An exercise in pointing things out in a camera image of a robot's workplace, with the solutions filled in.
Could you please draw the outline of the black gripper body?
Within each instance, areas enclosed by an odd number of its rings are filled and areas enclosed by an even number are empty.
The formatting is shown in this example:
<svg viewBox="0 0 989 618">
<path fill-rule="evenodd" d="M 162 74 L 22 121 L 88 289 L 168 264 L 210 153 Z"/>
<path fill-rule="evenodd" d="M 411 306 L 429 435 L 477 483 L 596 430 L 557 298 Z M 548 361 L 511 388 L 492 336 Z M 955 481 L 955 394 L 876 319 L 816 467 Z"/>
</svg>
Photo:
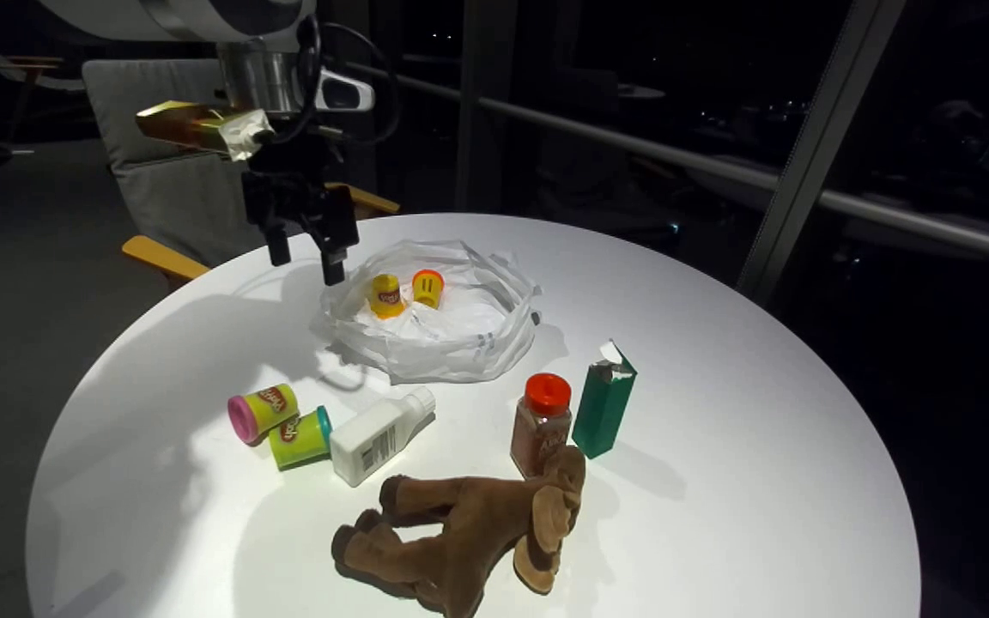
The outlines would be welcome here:
<svg viewBox="0 0 989 618">
<path fill-rule="evenodd" d="M 339 154 L 322 139 L 280 136 L 244 169 L 248 219 L 263 231 L 270 219 L 283 219 L 315 241 L 315 231 L 335 233 L 339 244 L 358 244 L 353 198 L 344 185 L 327 185 Z"/>
</svg>

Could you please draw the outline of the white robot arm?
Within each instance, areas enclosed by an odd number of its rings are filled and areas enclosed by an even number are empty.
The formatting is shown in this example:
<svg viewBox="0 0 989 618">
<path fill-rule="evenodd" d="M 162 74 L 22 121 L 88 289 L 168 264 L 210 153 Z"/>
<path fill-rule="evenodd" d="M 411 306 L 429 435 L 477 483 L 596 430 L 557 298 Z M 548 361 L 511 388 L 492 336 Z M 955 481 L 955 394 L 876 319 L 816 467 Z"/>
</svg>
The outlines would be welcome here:
<svg viewBox="0 0 989 618">
<path fill-rule="evenodd" d="M 102 43 L 213 44 L 227 107 L 187 113 L 187 128 L 153 103 L 139 121 L 191 144 L 213 149 L 241 169 L 248 219 L 270 258 L 288 264 L 288 231 L 312 236 L 327 284 L 346 277 L 358 244 L 353 196 L 335 185 L 344 131 L 329 117 L 371 113 L 376 85 L 327 67 L 315 0 L 38 0 L 59 21 Z"/>
</svg>

